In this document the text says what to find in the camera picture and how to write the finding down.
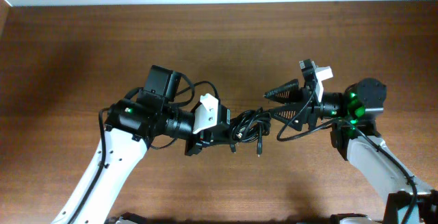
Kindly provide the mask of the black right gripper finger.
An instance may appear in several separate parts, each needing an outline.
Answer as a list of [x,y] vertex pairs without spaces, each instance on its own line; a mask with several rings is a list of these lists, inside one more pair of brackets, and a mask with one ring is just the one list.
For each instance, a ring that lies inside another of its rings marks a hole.
[[270,108],[268,111],[273,119],[278,121],[289,121],[294,118],[301,109],[301,103],[288,103],[276,108]]
[[278,103],[293,103],[301,100],[301,90],[298,79],[293,79],[264,94],[266,99]]

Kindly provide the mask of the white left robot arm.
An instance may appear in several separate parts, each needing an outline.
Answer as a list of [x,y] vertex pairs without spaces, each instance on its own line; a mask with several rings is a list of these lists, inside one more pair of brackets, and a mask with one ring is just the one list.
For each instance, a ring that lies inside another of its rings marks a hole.
[[183,73],[153,65],[143,87],[99,111],[99,144],[54,223],[104,223],[128,176],[158,136],[184,140],[186,155],[228,143],[231,112],[218,93],[202,95],[185,111],[191,101],[175,101],[181,80],[195,91]]

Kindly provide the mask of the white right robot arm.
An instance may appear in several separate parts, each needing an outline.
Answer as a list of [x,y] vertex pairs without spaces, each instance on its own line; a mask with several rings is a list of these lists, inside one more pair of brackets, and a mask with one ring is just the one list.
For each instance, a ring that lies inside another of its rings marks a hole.
[[436,223],[437,190],[419,179],[390,151],[376,127],[387,87],[374,78],[344,92],[326,92],[315,81],[298,80],[265,93],[279,103],[272,118],[298,134],[292,140],[330,129],[331,144],[366,178],[385,202],[384,223]]

